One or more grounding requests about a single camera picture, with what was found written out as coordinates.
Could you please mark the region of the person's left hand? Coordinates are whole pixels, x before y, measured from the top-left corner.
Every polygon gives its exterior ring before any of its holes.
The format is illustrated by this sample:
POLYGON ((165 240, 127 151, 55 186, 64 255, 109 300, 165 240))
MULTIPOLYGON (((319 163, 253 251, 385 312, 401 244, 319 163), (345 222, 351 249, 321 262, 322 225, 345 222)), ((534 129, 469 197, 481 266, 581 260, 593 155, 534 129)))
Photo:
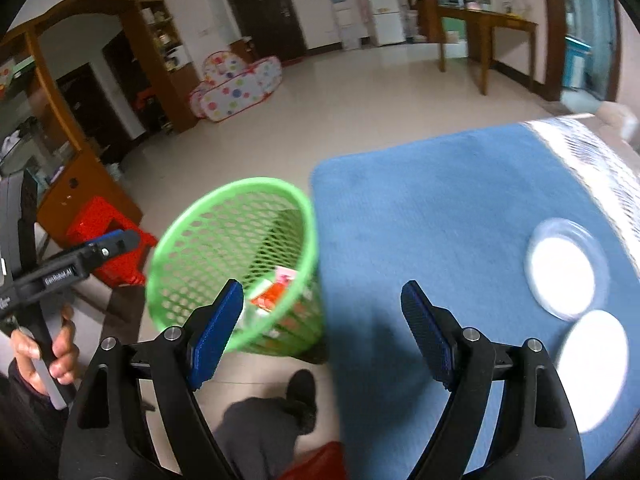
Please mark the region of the person's left hand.
POLYGON ((75 344, 74 310, 64 304, 58 333, 46 344, 38 344, 24 328, 11 333, 10 341, 16 369, 32 390, 42 396, 75 393, 79 349, 75 344))

